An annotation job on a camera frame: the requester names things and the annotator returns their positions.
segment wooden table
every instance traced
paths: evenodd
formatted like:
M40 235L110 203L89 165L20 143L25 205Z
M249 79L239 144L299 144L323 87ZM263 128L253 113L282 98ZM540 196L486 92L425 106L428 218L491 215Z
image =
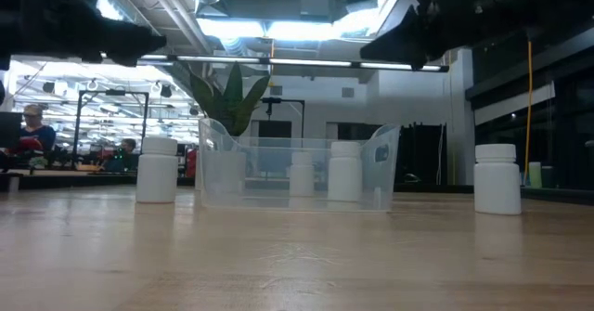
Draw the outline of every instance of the wooden table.
M594 208L398 194L392 214L135 205L134 188L0 195L0 309L593 310Z

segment computer monitor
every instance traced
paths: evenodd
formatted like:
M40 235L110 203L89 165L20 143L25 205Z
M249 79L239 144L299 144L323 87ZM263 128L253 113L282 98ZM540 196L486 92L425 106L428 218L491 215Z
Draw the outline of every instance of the computer monitor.
M0 148L13 149L19 145L21 122L20 112L0 111Z

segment snake plant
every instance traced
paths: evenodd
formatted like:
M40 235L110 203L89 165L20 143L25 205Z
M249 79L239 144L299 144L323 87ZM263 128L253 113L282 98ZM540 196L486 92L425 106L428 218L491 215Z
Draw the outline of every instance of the snake plant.
M268 88L269 81L270 76L258 79L244 97L241 69L236 62L224 93L194 74L190 75L190 88L194 99L209 118L220 122L230 135L241 136L248 128L252 112Z

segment clear plastic container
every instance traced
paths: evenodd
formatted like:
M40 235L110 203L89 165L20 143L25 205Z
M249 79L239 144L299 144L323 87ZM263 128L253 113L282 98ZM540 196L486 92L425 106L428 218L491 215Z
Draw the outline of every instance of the clear plastic container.
M358 201L329 201L330 147L336 140L231 137L213 119L200 120L202 204L300 211L389 211L400 126L384 125L361 145L363 192ZM308 152L314 196L290 195L292 154Z

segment plant leaf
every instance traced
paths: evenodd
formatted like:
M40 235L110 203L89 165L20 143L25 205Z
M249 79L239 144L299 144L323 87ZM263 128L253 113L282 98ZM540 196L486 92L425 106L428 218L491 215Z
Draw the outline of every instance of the plant leaf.
M207 82L194 74L189 75L189 82L192 96L196 102L198 102L200 108L208 115L208 117L215 118L217 112L216 106L214 105L213 89L218 89L211 88Z
M237 62L235 62L231 68L231 73L229 74L229 80L226 82L223 97L225 98L226 109L229 111L234 110L243 99L241 68Z
M258 79L258 81L253 84L248 95L241 101L241 103L239 103L235 112L235 122L231 133L232 136L241 136L245 129L248 128L250 119L252 118L252 112L255 110L258 102L260 102L266 89L268 89L269 81L270 76Z

